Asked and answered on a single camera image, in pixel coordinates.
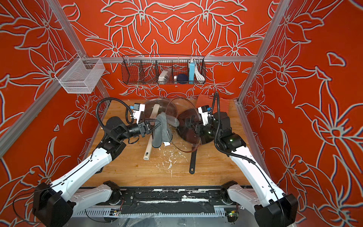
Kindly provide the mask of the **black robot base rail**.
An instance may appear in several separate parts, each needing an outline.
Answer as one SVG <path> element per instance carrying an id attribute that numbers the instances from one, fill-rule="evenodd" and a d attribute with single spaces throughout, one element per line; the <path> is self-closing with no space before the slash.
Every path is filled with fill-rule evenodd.
<path id="1" fill-rule="evenodd" d="M 120 208 L 121 214 L 222 215 L 236 211 L 221 186 L 122 187 L 122 198 L 116 204 L 97 206 Z"/>

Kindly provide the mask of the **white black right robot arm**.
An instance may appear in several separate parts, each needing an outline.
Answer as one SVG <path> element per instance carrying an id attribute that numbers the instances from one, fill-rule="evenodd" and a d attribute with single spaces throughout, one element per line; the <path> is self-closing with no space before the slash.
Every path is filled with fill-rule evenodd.
<path id="1" fill-rule="evenodd" d="M 290 227 L 296 221 L 298 200 L 293 194 L 286 194 L 262 170 L 253 157 L 245 141 L 232 131 L 230 119 L 225 112 L 211 114 L 199 113 L 197 119 L 191 119 L 190 127 L 201 135 L 205 127 L 206 134 L 213 136 L 215 148 L 240 168 L 254 192 L 251 193 L 239 184 L 226 184 L 227 197 L 254 215 L 260 227 Z"/>

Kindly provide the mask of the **glass lid with cream handle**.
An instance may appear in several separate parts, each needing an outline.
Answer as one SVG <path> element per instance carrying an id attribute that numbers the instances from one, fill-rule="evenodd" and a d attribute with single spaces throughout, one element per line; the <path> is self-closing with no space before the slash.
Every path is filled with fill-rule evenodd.
<path id="1" fill-rule="evenodd" d="M 176 106 L 169 99 L 152 99 L 145 103 L 145 111 L 141 114 L 140 119 L 156 119 L 160 113 L 166 114 L 167 123 L 173 127 L 179 126 Z"/>

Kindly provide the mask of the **glass lid with black knob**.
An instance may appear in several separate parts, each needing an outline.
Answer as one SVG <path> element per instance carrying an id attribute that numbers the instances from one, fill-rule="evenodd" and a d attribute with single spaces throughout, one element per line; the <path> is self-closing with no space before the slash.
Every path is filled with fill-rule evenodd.
<path id="1" fill-rule="evenodd" d="M 165 113 L 171 130 L 168 134 L 171 144 L 184 153 L 197 150 L 201 144 L 197 132 L 201 117 L 195 105 L 186 98 L 177 97 L 169 101 Z"/>

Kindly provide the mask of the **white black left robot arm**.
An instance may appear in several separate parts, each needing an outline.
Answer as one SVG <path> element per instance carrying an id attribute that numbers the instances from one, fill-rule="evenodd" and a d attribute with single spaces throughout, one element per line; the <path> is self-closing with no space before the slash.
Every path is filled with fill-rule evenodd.
<path id="1" fill-rule="evenodd" d="M 73 215 L 102 202 L 117 205 L 123 201 L 120 187 L 106 181 L 78 193 L 78 189 L 104 166 L 114 161 L 125 149 L 125 139 L 151 134 L 156 128 L 152 119 L 126 125 L 119 117 L 110 118 L 104 137 L 92 154 L 62 177 L 50 184 L 41 183 L 34 192 L 32 213 L 47 227 L 62 227 Z"/>

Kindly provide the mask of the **grey cleaning cloth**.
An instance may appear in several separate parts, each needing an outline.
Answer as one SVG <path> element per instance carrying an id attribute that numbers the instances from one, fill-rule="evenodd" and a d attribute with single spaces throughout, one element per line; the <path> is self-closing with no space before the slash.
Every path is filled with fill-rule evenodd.
<path id="1" fill-rule="evenodd" d="M 176 117 L 167 115 L 165 112 L 156 117 L 156 126 L 153 131 L 152 147 L 159 148 L 162 143 L 169 146 L 173 139 L 173 133 L 170 126 L 177 128 L 179 121 Z"/>

